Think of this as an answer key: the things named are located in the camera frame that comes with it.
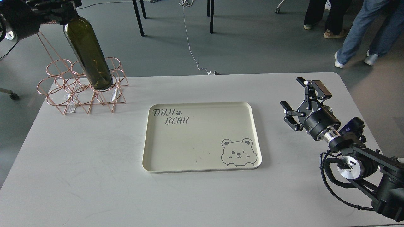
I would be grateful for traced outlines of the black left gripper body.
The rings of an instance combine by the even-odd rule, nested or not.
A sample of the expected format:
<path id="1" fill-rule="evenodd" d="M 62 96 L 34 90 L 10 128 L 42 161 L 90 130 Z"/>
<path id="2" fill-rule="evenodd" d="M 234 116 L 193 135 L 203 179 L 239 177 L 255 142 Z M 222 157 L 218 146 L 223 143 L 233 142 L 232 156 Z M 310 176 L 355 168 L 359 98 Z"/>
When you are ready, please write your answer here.
<path id="1" fill-rule="evenodd" d="M 1 40 L 23 40 L 39 32 L 47 18 L 48 7 L 53 0 L 2 0 Z"/>

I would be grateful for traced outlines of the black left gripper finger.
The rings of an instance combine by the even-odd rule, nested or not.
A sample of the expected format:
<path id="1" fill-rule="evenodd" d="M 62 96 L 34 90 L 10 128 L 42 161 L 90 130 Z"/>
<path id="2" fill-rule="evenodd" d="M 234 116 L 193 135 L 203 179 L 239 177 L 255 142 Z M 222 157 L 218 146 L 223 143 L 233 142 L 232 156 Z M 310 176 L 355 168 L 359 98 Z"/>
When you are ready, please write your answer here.
<path id="1" fill-rule="evenodd" d="M 77 6 L 82 6 L 81 0 L 53 0 L 48 7 L 47 18 L 57 24 L 66 25 L 77 17 Z"/>

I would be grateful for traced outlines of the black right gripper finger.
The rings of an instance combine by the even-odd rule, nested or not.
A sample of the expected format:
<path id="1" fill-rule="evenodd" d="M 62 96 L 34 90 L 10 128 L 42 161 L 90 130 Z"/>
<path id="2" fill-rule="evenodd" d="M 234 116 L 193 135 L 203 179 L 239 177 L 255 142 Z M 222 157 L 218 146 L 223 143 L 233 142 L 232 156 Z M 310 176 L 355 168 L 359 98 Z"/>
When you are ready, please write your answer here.
<path id="1" fill-rule="evenodd" d="M 290 126 L 290 128 L 293 129 L 293 131 L 302 131 L 303 126 L 300 125 L 294 119 L 294 116 L 303 117 L 304 112 L 294 111 L 292 109 L 292 107 L 286 101 L 281 101 L 280 105 L 284 108 L 284 113 L 285 113 L 284 121 L 287 122 L 287 124 Z"/>
<path id="2" fill-rule="evenodd" d="M 311 102 L 322 104 L 332 97 L 332 94 L 326 86 L 319 80 L 307 81 L 302 77 L 297 77 L 297 81 L 305 88 L 305 96 L 302 104 L 311 104 Z"/>

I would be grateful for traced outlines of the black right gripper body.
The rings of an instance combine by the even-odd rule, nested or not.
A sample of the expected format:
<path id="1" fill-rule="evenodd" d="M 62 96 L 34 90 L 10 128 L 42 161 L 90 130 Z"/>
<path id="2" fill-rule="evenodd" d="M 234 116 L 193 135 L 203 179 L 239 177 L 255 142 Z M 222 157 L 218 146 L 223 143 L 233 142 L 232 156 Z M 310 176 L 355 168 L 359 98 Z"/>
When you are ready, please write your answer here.
<path id="1" fill-rule="evenodd" d="M 307 133 L 315 140 L 322 140 L 322 131 L 333 127 L 335 130 L 339 129 L 341 123 L 337 118 L 330 112 L 330 107 L 327 105 L 322 105 L 319 102 L 311 102 L 311 109 L 308 109 L 308 105 L 302 102 L 298 107 L 298 119 L 299 124 L 292 124 L 292 129 L 294 131 L 301 131 L 305 129 Z"/>

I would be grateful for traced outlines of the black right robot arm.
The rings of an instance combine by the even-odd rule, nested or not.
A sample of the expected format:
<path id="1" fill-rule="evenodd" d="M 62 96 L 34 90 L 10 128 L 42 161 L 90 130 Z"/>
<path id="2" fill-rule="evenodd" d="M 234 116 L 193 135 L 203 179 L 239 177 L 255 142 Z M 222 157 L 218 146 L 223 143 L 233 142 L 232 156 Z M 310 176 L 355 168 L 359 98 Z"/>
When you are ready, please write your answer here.
<path id="1" fill-rule="evenodd" d="M 340 128 L 332 108 L 324 105 L 332 95 L 321 81 L 302 77 L 297 77 L 297 81 L 305 89 L 304 101 L 296 111 L 282 101 L 284 121 L 293 131 L 306 130 L 315 141 L 328 143 L 328 151 L 320 154 L 319 168 L 329 192 L 339 199 L 328 180 L 346 189 L 357 188 L 372 200 L 372 207 L 343 203 L 358 210 L 375 211 L 396 222 L 403 221 L 403 161 L 367 148 L 365 124 L 360 118 L 352 118 Z"/>

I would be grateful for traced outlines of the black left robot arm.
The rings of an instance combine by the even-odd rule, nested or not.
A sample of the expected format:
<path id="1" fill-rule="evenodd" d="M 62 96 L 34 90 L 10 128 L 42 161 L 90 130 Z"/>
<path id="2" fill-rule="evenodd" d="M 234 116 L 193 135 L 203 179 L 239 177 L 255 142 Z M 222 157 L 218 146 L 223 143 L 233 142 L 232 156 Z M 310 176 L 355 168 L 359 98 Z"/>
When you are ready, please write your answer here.
<path id="1" fill-rule="evenodd" d="M 42 24 L 55 22 L 66 25 L 77 14 L 81 0 L 2 0 L 1 41 L 12 32 L 17 42 L 39 32 Z"/>

